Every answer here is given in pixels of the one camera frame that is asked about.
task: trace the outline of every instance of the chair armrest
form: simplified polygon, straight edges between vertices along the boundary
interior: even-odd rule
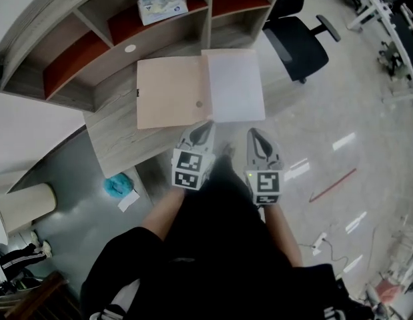
[[[321,25],[310,30],[310,32],[312,32],[314,35],[318,35],[319,33],[328,31],[336,42],[339,42],[341,40],[341,37],[338,34],[337,30],[334,29],[334,26],[332,26],[332,24],[323,15],[317,15],[316,18],[318,18]]]

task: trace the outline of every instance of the cylindrical stool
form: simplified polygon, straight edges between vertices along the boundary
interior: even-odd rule
[[[53,211],[56,206],[55,194],[48,184],[32,186],[0,197],[1,222],[5,232],[10,233]]]

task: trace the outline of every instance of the blue cloth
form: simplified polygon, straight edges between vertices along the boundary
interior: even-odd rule
[[[104,181],[104,189],[115,198],[124,198],[133,190],[132,181],[123,173]]]

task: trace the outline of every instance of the wooden desk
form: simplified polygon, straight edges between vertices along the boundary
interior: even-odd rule
[[[231,27],[222,30],[218,37],[222,47],[243,47],[252,42],[248,35],[235,39],[234,31]],[[198,42],[184,41],[148,58],[200,55],[200,51]],[[126,67],[99,84],[95,97],[97,111],[85,113],[85,121],[93,149],[107,178],[175,146],[185,129],[137,128],[136,65]]]

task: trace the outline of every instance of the black sleeve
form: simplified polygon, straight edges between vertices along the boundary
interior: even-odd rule
[[[103,249],[81,286],[83,319],[104,310],[117,293],[159,264],[163,242],[151,231],[136,227],[113,238]]]
[[[342,279],[335,279],[332,265],[294,268],[293,273],[294,294],[303,305],[300,319],[332,319],[336,311],[342,312],[346,320],[374,319],[370,307],[351,300]]]

